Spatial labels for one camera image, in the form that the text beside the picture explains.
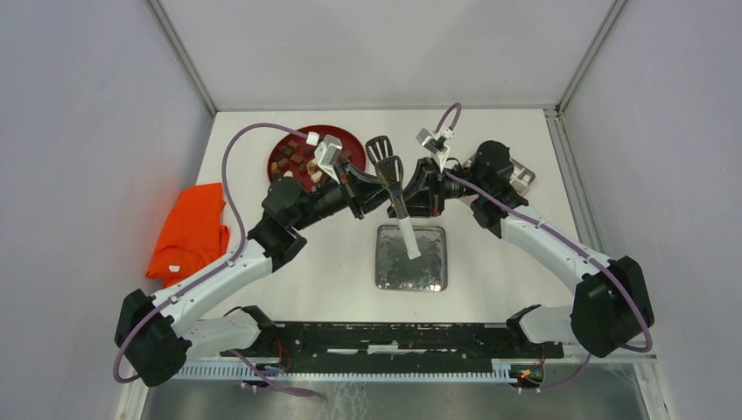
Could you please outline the metal serving tongs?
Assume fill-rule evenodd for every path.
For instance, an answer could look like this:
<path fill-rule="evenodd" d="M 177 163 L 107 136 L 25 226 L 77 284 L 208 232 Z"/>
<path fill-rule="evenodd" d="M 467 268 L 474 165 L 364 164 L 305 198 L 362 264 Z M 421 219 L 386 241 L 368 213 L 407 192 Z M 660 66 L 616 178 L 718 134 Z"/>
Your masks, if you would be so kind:
<path fill-rule="evenodd" d="M 366 141 L 365 150 L 376 177 L 388 191 L 407 256 L 410 260 L 415 260 L 421 256 L 421 252 L 403 197 L 402 160 L 393 152 L 392 143 L 387 136 L 377 136 Z"/>

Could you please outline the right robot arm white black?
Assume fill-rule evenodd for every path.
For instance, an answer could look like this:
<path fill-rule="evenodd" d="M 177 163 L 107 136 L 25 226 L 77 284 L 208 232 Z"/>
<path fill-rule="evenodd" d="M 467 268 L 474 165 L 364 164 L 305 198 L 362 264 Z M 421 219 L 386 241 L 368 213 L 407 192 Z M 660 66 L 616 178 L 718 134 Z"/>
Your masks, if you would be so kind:
<path fill-rule="evenodd" d="M 641 266 L 627 255 L 602 254 L 547 221 L 511 184 L 515 165 L 505 144 L 485 141 L 466 165 L 451 168 L 447 144 L 425 140 L 423 147 L 429 155 L 403 192 L 410 216 L 436 217 L 447 200 L 469 198 L 481 228 L 530 255 L 573 296 L 569 306 L 537 304 L 515 314 L 505 334 L 511 354 L 527 357 L 545 342 L 577 343 L 599 358 L 653 349 L 655 316 Z"/>

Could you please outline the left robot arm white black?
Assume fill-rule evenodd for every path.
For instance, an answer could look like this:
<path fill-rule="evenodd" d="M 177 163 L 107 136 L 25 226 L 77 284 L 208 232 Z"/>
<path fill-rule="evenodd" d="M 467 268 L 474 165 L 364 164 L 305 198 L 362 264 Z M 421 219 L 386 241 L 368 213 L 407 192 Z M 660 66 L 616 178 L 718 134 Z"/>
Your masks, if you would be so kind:
<path fill-rule="evenodd" d="M 337 179 L 307 192 L 294 178 L 273 182 L 262 201 L 262 217 L 223 257 L 173 286 L 151 295 L 132 291 L 122 302 L 115 330 L 118 351 L 113 377 L 149 387 L 170 380 L 190 359 L 245 348 L 268 354 L 274 332 L 248 315 L 205 319 L 217 304 L 290 263 L 306 246 L 300 230 L 349 208 L 370 213 L 402 197 L 402 189 L 380 173 L 342 169 Z"/>

